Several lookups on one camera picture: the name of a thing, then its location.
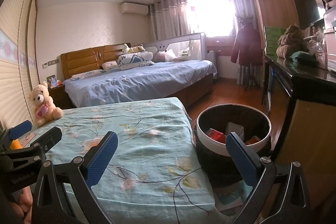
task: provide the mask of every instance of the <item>stacked boxes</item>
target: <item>stacked boxes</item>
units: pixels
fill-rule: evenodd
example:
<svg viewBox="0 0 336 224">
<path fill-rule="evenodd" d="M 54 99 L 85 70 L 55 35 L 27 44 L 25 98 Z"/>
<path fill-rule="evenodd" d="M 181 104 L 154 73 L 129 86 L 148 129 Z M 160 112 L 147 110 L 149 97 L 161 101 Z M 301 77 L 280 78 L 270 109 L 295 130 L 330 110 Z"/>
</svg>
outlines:
<svg viewBox="0 0 336 224">
<path fill-rule="evenodd" d="M 278 49 L 278 40 L 285 33 L 285 28 L 265 26 L 265 39 L 266 39 L 266 48 L 265 53 L 267 55 L 277 55 Z"/>
</svg>

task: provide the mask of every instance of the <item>double bed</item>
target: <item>double bed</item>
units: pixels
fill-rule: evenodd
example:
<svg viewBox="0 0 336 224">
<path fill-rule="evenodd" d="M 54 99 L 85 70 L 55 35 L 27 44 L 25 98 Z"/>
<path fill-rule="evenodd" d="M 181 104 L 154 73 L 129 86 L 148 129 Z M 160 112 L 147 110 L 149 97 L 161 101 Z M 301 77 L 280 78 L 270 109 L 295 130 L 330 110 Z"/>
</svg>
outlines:
<svg viewBox="0 0 336 224">
<path fill-rule="evenodd" d="M 83 156 L 108 131 L 117 133 L 118 148 L 92 187 L 116 224 L 229 223 L 215 208 L 192 144 L 190 119 L 178 99 L 68 109 L 63 118 L 36 129 L 32 141 L 54 126 L 63 132 L 47 154 L 54 164 Z M 76 204 L 71 187 L 66 190 Z"/>
<path fill-rule="evenodd" d="M 163 51 L 170 44 L 197 39 L 200 40 L 202 60 L 156 63 L 124 71 L 111 69 L 77 81 L 70 80 L 71 76 L 102 69 L 103 63 L 117 60 L 122 55 L 123 44 L 62 54 L 65 91 L 76 107 L 165 97 L 177 97 L 187 107 L 213 89 L 216 68 L 205 60 L 205 34 L 197 33 L 145 44 L 145 49 Z"/>
</svg>

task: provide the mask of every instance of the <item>picture frame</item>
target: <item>picture frame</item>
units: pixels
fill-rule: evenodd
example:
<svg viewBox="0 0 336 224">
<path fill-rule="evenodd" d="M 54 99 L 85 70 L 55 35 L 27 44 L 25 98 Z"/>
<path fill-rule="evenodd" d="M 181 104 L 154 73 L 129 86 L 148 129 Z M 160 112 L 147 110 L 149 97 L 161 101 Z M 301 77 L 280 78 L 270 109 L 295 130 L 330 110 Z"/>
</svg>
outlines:
<svg viewBox="0 0 336 224">
<path fill-rule="evenodd" d="M 48 87 L 50 89 L 58 87 L 58 81 L 55 75 L 51 75 L 47 77 Z"/>
</svg>

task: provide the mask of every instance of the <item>wooden headboard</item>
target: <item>wooden headboard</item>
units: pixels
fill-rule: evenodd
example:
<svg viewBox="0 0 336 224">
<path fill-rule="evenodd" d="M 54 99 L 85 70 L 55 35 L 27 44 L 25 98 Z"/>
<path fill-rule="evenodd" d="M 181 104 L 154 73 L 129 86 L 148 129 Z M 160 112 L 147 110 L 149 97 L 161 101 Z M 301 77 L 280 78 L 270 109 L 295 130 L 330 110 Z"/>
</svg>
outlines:
<svg viewBox="0 0 336 224">
<path fill-rule="evenodd" d="M 106 45 L 61 54 L 64 80 L 71 76 L 95 69 L 102 69 L 102 64 L 116 61 L 122 55 L 124 44 Z"/>
</svg>

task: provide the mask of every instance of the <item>teddy bear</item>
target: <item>teddy bear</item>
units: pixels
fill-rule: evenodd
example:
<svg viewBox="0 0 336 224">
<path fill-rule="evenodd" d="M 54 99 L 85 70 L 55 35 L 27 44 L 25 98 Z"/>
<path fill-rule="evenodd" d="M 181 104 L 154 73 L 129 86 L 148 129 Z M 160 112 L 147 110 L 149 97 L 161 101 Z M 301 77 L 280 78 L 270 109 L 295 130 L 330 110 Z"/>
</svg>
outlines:
<svg viewBox="0 0 336 224">
<path fill-rule="evenodd" d="M 291 25 L 278 40 L 277 56 L 288 59 L 293 53 L 305 51 L 303 36 L 299 27 Z"/>
<path fill-rule="evenodd" d="M 34 126 L 41 127 L 53 119 L 63 117 L 63 110 L 55 106 L 53 98 L 49 96 L 48 84 L 45 81 L 30 92 L 29 100 L 34 105 Z"/>
<path fill-rule="evenodd" d="M 123 46 L 123 54 L 136 53 L 142 51 L 144 51 L 143 45 L 135 46 L 132 48 L 128 47 L 127 44 L 124 44 Z"/>
</svg>

